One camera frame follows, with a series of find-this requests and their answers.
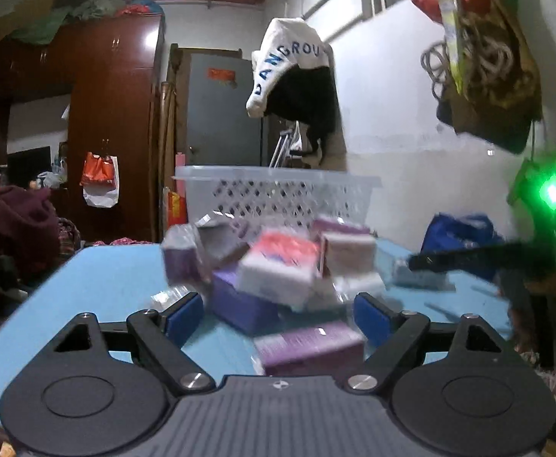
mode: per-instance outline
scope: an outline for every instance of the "blue table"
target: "blue table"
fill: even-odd
[[[379,240],[383,251],[377,265],[389,254],[408,252]],[[455,292],[429,292],[390,288],[388,302],[426,314],[431,320],[452,322],[464,313],[483,316],[503,335],[510,332],[508,304],[496,297],[495,286],[454,272]],[[124,321],[149,306],[149,298],[167,288],[158,245],[87,248],[60,268],[24,303],[0,329],[0,396],[15,375],[78,313],[96,314],[100,322]],[[184,352],[219,383],[224,375],[255,374],[250,338],[218,322],[212,316],[184,347]],[[127,360],[121,353],[115,355]],[[0,438],[4,437],[0,425]]]

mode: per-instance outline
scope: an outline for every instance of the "red sticker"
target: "red sticker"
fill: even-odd
[[[235,70],[208,69],[208,78],[215,81],[234,82],[236,80]]]

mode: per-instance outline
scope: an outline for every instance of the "white plastic basket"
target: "white plastic basket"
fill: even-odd
[[[290,168],[185,166],[187,213],[195,222],[211,211],[247,220],[274,217],[288,227],[307,227],[319,215],[364,224],[378,177]]]

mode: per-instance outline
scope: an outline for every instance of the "white shopping bag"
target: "white shopping bag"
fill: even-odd
[[[88,206],[96,208],[112,208],[119,201],[119,166],[117,157],[111,157],[115,168],[115,189],[103,185],[85,184],[84,199]]]

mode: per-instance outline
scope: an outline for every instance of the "metal screw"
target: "metal screw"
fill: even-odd
[[[372,390],[377,386],[377,380],[371,375],[354,375],[348,379],[348,385],[353,390]]]
[[[201,390],[210,384],[210,378],[204,373],[189,373],[180,378],[180,384],[188,390]]]

